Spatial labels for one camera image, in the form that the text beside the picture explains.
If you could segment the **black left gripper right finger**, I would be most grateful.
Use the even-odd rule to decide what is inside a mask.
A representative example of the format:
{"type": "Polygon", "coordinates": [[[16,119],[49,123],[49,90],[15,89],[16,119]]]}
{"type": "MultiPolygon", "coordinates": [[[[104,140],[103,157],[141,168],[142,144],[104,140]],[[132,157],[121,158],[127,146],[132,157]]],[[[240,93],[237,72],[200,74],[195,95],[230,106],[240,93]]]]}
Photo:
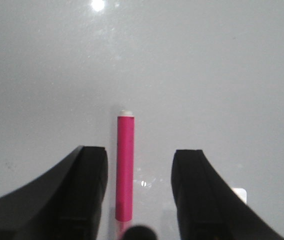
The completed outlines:
{"type": "Polygon", "coordinates": [[[182,240],[282,240],[220,177],[202,150],[179,149],[171,187],[182,240]]]}

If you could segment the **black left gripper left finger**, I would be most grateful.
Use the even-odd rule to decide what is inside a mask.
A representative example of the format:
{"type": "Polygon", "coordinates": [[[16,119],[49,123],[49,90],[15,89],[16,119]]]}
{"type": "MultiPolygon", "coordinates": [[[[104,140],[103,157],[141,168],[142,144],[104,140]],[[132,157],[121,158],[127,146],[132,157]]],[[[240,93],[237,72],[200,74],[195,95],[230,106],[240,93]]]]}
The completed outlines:
{"type": "Polygon", "coordinates": [[[105,148],[77,147],[43,175],[0,197],[0,240],[95,240],[107,182],[105,148]]]}

